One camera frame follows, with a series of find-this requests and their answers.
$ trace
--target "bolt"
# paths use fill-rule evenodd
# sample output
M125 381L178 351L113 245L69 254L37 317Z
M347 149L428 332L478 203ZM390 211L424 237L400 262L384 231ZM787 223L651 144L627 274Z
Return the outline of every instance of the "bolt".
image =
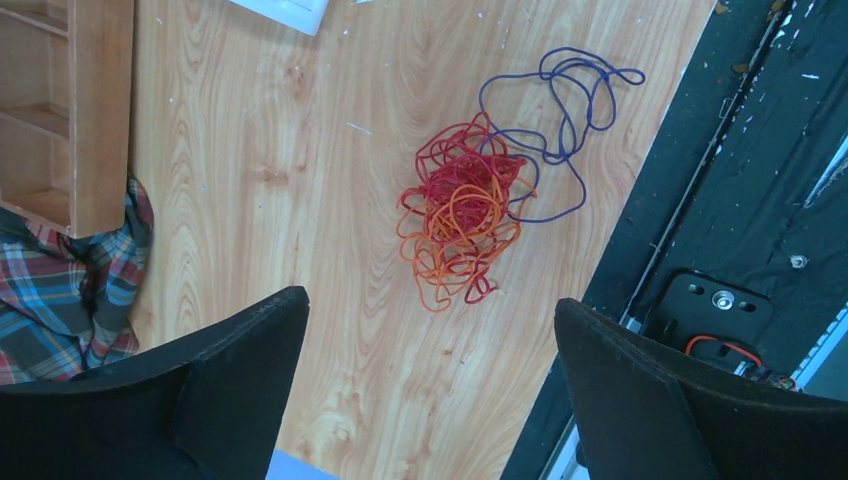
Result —
M733 302L736 298L727 290L719 290L713 295L713 305L723 311L733 308Z
M792 255L791 257L789 257L789 263L792 264L792 268L796 268L799 270L806 267L809 261L810 260L803 255Z

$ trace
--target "blue cable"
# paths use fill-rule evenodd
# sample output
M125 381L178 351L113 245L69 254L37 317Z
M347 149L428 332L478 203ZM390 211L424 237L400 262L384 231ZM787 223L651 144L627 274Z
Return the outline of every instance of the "blue cable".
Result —
M556 66L554 66L551 70L546 71L545 70L545 63L547 63L548 59L551 56L556 55L556 54L561 53L561 52L575 53L578 56L569 57L565 60L562 60L559 63L557 63ZM573 69L581 69L581 68L594 70L595 73L597 73L598 78L595 81L594 85L592 85L591 88L587 87L586 85L581 83L579 80L577 80L576 78L574 78L573 76L568 74L568 72L573 70ZM631 74L635 75L635 79L631 79L627 76L627 75L631 75ZM636 69L636 68L616 68L612 64L610 64L609 62L607 62L606 60L601 58L600 56L595 55L593 53L589 53L585 50L581 50L579 48L572 48L572 47L560 47L560 48L555 48L555 49L551 50L550 52L546 53L544 56L542 56L542 59L539 60L539 70L536 71L536 72L496 75L496 76L490 78L489 80L487 80L486 83L484 83L483 86L480 87L480 93L479 93L479 97L478 97L478 100L480 102L480 110L486 112L486 105L485 105L483 99L484 99L485 94L486 94L486 89L489 88L489 86L491 86L493 83L498 82L500 80L518 80L518 79L524 79L524 78L530 78L530 77L538 77L540 80L548 82L548 88L550 89L551 94L553 95L557 106L559 106L560 110L562 111L563 116L562 116L562 120L560 122L559 135L558 135L557 143L556 143L556 149L557 150L556 151L548 150L548 146L549 146L548 139L541 132L538 132L536 130L523 129L523 128L500 128L496 123L494 123L494 121L492 122L492 127L494 128L494 132L489 136L489 138L486 141L483 142L483 144L480 146L480 150L482 151L482 149L486 146L486 144L489 143L489 141L491 141L492 138L500 136L500 137L505 138L509 142L511 142L511 143L513 143L513 144L515 144L515 145L517 145L517 146L519 146L519 147L521 147L525 150L528 150L529 152L533 152L536 155L540 155L541 156L541 162L539 162L539 159L536 158L533 154L520 153L520 154L510 155L512 158L525 159L528 162L530 162L530 164L533 166L533 169L534 169L534 172L535 172L535 178L534 178L534 181L533 181L533 189L534 190L536 188L538 188L538 186L539 186L539 179L540 179L540 176L541 176L541 163L545 163L545 164L548 164L548 165L551 165L551 166L557 166L557 165L562 165L562 164L565 164L565 165L568 166L568 168L574 174L574 177L580 183L580 188L583 191L583 197L577 205L572 206L570 208L567 208L566 210L563 210L562 212L560 212L556 215L553 215L551 217L540 218L540 219L521 218L521 217L514 216L512 213L509 214L510 218L512 218L513 220L518 221L518 222L523 222L523 223L548 223L548 222L553 222L554 220L558 220L558 219L560 219L560 218L562 218L562 217L564 217L564 216L566 216L570 213L573 213L573 212L579 210L581 207L583 207L583 205L586 204L586 197L587 197L587 194L588 194L587 188L586 188L586 182L583 180L583 177L580 176L580 173L578 173L577 169L574 167L574 164L571 161L571 158L574 155L576 155L577 153L579 153L580 150L583 149L583 146L586 144L586 137L589 135L590 131L605 132L605 131L609 130L610 128L612 128L612 126L615 124L615 120L616 120L616 117L618 115L618 105L617 105L616 100L615 100L615 92L613 91L613 88L612 88L612 83L611 83L612 80L614 80L615 78L619 78L629 85L639 86L639 85L642 85L642 84L645 83L647 77L645 75L645 72L643 72L639 69ZM571 82L572 84L579 87L580 90L583 91L584 95L586 95L586 99L589 102L589 106L586 110L586 126L583 128L582 132L578 131L579 129L575 125L572 116L569 114L568 108L566 108L565 103L563 102L562 98L560 98L559 94L556 91L556 81L558 79L567 80L568 82ZM611 116L611 118L610 118L610 120L607 124L596 125L594 123L594 118L593 118L595 97L598 95L598 90L602 86L606 89L607 93L609 94L610 102L612 104L612 116ZM518 140L517 138L515 138L515 135L518 135L518 134L525 135L525 136L529 135L531 137L537 138L541 142L541 146L540 147L539 146L533 146L533 145L530 145L526 142L522 142L522 141ZM566 147L566 142L565 142L566 135L569 135L571 137L571 143L570 143L571 148L570 149L568 147ZM527 193L525 195L522 195L518 198L514 198L514 199L510 200L509 203L513 204L513 203L516 203L516 202L522 202L522 201L526 200L527 198L529 198L531 194L532 194L532 192Z

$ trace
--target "wooden shelf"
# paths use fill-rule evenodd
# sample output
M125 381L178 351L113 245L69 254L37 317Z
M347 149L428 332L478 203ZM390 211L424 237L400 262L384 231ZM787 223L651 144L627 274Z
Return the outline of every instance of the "wooden shelf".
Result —
M47 3L0 2L0 15L14 18L47 32L68 36L68 12Z
M74 238L123 225L133 9L0 0L0 207Z
M63 233L69 233L70 205L70 196L56 189L0 200L0 207L27 218L34 218Z
M27 105L26 107L0 109L0 117L7 118L17 124L33 130L52 135L61 140L68 140L70 123L67 112L61 107L49 103Z

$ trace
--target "plaid fabric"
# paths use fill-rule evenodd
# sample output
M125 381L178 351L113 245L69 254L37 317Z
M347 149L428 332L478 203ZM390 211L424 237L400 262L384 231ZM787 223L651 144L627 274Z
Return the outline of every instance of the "plaid fabric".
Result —
M124 226L82 240L0 209L0 384L68 380L138 349L128 315L153 210L127 187Z

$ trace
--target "wooden table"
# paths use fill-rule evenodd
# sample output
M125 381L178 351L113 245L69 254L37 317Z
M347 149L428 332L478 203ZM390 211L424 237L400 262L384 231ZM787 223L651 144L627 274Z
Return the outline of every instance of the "wooden table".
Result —
M156 211L142 344L304 285L278 448L345 480L497 478L555 355L555 302L586 288L713 4L340 0L313 38L224 0L138 2L133 162ZM619 123L576 159L588 206L527 227L493 268L500 293L430 314L394 233L413 153L471 119L487 77L562 45L649 77L619 85ZM553 135L544 85L490 98ZM544 176L528 213L579 198L565 169Z

